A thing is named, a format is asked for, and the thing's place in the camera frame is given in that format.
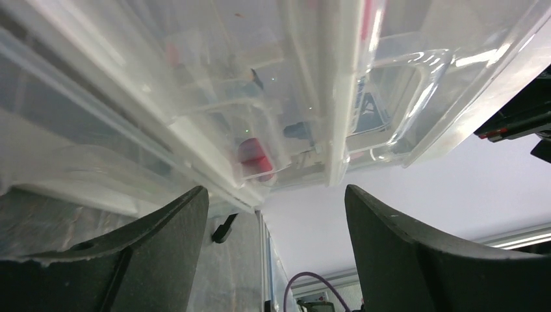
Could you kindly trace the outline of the white drawer organizer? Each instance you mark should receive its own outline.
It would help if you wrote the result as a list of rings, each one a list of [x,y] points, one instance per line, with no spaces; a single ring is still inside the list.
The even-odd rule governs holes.
[[[201,185],[252,212],[449,152],[536,43],[549,1],[2,1],[1,193],[141,217]]]

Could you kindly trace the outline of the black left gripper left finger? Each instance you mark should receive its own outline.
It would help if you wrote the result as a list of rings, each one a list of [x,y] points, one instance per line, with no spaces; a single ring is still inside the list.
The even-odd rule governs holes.
[[[65,251],[1,261],[2,311],[185,311],[209,194],[164,207]]]

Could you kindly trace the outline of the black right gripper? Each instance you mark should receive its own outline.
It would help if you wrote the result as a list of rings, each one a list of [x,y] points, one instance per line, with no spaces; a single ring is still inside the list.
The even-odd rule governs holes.
[[[474,135],[489,142],[537,135],[538,144],[530,154],[550,162],[550,67],[492,115]]]

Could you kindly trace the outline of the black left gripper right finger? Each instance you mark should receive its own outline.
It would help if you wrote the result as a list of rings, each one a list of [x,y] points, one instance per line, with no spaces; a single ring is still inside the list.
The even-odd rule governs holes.
[[[356,185],[346,218],[367,311],[549,311],[550,257],[461,239]]]

